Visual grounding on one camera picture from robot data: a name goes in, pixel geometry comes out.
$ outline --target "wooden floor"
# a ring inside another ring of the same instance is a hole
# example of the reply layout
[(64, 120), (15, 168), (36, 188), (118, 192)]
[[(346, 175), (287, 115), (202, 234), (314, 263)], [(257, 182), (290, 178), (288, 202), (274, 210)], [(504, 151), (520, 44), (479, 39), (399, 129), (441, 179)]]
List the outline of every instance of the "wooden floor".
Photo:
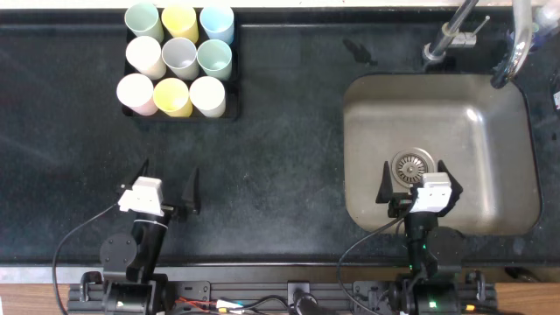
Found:
[[(496, 290), (503, 311), (560, 314), (560, 283), (498, 283)], [(68, 285), (62, 284), (59, 291), (66, 301)], [(0, 284), (0, 298), (0, 315), (60, 314), (50, 284)]]

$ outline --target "sink drain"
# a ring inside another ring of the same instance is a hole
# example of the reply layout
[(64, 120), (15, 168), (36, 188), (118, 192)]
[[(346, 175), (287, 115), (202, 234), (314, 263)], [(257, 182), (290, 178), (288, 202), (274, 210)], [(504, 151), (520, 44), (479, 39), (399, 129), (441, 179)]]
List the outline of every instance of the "sink drain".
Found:
[(434, 160), (428, 152), (422, 149), (402, 150), (393, 157), (393, 177), (405, 187), (419, 183), (422, 180), (422, 174), (434, 172), (434, 170)]

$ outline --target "yellow cup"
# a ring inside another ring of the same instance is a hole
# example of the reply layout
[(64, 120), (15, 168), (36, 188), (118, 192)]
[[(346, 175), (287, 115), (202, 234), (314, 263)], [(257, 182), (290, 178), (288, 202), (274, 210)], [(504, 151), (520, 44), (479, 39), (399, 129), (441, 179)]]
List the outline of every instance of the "yellow cup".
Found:
[(190, 39), (195, 44), (199, 40), (199, 26), (193, 7), (180, 3), (172, 4), (164, 9), (161, 20), (174, 38)]
[(161, 80), (156, 85), (154, 102), (158, 109), (172, 117), (188, 117), (193, 113), (189, 88), (176, 78)]

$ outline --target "sink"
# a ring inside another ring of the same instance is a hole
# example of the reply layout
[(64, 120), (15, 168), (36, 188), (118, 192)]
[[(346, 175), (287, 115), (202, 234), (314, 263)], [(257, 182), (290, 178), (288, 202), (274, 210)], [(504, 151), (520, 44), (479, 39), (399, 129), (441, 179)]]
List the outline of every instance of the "sink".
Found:
[(473, 235), (520, 235), (541, 212), (524, 97), (489, 75), (412, 74), (361, 77), (344, 96), (346, 208), (362, 228), (389, 222), (376, 204), (383, 164), (393, 189), (408, 191), (444, 161), (463, 186), (439, 224)]

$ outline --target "faucet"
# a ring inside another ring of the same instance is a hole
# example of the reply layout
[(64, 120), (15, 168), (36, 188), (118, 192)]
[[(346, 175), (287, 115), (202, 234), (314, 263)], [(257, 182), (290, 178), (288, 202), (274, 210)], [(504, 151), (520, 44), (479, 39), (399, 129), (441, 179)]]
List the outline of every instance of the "faucet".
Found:
[[(478, 1), (465, 0), (451, 20), (441, 27), (437, 33), (436, 40), (423, 47), (422, 55), (428, 63), (438, 63), (445, 58), (445, 51), (452, 46), (454, 39), (460, 34), (459, 27), (465, 22), (466, 17), (471, 13)], [(490, 84), (494, 88), (503, 88), (515, 77), (521, 69), (523, 61), (527, 58), (531, 45), (533, 36), (531, 2), (530, 0), (513, 0), (512, 7), (514, 9), (515, 25), (514, 44), (511, 52), (497, 66), (496, 72), (490, 80)], [(473, 38), (477, 31), (470, 35), (470, 37)]]

